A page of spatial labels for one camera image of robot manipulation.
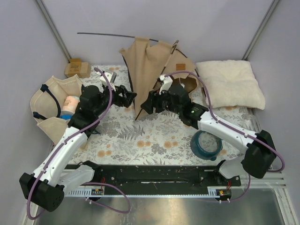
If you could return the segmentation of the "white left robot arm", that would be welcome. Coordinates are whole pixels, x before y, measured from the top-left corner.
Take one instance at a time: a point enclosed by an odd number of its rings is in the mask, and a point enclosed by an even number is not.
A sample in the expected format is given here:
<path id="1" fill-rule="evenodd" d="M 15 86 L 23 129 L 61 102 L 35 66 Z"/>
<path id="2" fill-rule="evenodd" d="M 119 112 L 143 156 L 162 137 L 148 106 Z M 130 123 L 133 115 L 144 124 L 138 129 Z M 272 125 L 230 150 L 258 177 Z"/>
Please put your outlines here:
<path id="1" fill-rule="evenodd" d="M 77 187 L 84 184 L 99 185 L 102 179 L 101 167 L 91 161 L 83 162 L 65 176 L 61 176 L 61 173 L 93 133 L 110 106 L 128 108 L 136 95 L 123 85 L 115 88 L 105 86 L 103 91 L 94 85 L 82 86 L 75 114 L 62 138 L 33 173 L 24 173 L 19 179 L 27 203 L 34 203 L 52 212 L 58 208 L 64 196 Z"/>

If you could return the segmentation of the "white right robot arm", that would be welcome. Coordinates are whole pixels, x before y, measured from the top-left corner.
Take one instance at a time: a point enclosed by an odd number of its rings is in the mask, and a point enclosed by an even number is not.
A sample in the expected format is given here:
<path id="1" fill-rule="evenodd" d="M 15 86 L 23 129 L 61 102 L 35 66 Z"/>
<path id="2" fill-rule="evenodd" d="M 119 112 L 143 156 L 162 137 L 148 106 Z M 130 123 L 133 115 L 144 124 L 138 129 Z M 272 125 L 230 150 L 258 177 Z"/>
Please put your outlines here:
<path id="1" fill-rule="evenodd" d="M 185 125 L 208 132 L 243 152 L 243 156 L 224 160 L 217 165 L 213 179 L 220 186 L 243 173 L 262 179 L 276 158 L 274 143 L 268 132 L 262 130 L 256 133 L 220 117 L 213 118 L 208 108 L 192 102 L 180 85 L 169 90 L 150 91 L 141 108 L 148 114 L 164 110 L 173 112 Z"/>

